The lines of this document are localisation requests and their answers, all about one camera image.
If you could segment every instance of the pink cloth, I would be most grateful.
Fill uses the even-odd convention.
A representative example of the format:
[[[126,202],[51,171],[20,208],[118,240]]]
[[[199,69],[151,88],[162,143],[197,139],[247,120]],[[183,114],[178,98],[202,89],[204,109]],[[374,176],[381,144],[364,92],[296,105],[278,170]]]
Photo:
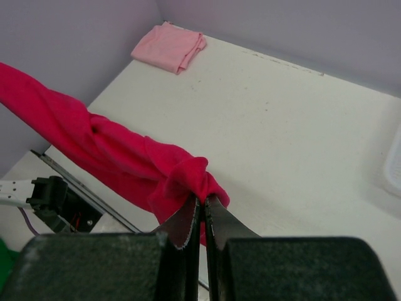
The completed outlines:
[[[176,28],[168,22],[153,27],[138,43],[131,56],[144,63],[179,74],[206,47],[202,33]]]
[[[156,142],[92,114],[79,100],[47,89],[2,63],[0,102],[75,164],[134,205],[153,212],[160,223],[191,192],[201,201],[216,193],[224,206],[229,204],[226,192],[206,171],[206,158],[192,157],[178,146]]]

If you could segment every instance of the green fabric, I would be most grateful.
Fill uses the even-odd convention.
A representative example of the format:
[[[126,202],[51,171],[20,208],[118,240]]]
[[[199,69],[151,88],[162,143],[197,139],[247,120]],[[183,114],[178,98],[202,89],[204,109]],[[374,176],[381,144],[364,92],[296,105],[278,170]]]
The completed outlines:
[[[18,254],[18,252],[8,250],[6,244],[0,239],[0,292],[6,283]]]

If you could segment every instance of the red fabric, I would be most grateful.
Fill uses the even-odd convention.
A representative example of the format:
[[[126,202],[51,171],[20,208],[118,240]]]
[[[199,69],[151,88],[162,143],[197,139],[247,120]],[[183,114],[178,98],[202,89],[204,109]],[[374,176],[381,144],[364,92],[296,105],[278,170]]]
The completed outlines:
[[[211,174],[207,159],[175,145],[143,137],[77,99],[47,89],[34,78],[0,63],[0,101],[75,164],[163,223],[194,192],[201,201],[229,197]]]

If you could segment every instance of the gray wall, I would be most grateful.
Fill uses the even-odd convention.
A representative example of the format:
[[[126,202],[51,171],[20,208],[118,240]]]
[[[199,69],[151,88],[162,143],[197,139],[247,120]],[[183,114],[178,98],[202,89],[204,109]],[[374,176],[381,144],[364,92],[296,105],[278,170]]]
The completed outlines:
[[[0,61],[88,104],[161,22],[154,0],[1,0]],[[0,143],[0,177],[48,145],[2,105]]]
[[[157,0],[180,26],[401,94],[400,0]]]

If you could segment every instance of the folded pink towel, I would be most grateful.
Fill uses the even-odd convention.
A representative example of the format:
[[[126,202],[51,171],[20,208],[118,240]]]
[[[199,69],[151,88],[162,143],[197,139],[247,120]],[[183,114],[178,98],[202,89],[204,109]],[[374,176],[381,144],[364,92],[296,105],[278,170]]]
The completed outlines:
[[[131,56],[161,69],[179,74],[206,47],[202,33],[176,28],[169,22],[153,27],[138,43]]]

